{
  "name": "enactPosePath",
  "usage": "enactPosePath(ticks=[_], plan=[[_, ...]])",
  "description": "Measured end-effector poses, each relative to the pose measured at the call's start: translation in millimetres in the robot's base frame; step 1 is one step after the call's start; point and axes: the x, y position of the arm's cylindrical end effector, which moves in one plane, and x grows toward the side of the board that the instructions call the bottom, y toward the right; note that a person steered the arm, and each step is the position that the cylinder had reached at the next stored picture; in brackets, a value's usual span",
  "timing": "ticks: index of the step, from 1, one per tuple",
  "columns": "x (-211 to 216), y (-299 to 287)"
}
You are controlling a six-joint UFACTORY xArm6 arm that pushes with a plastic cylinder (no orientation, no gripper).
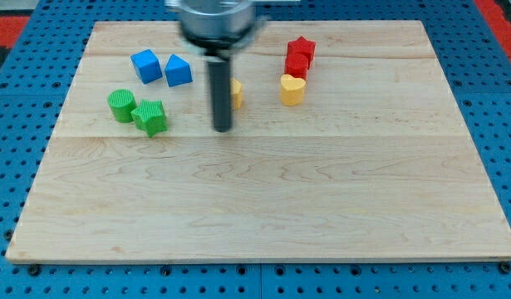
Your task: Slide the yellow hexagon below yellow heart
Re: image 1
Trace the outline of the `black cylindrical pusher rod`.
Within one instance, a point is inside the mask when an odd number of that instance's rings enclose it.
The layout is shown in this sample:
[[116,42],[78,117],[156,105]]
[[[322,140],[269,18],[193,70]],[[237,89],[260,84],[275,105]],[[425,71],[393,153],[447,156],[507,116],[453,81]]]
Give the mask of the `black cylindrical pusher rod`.
[[207,66],[213,127],[218,132],[227,132],[233,126],[230,60],[209,56]]

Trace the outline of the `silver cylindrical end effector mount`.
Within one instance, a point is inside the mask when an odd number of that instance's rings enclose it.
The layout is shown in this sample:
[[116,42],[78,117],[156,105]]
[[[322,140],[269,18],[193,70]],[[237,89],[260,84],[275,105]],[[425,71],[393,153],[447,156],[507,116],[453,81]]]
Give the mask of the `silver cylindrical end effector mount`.
[[166,0],[185,43],[201,56],[232,56],[255,41],[266,25],[251,0]]

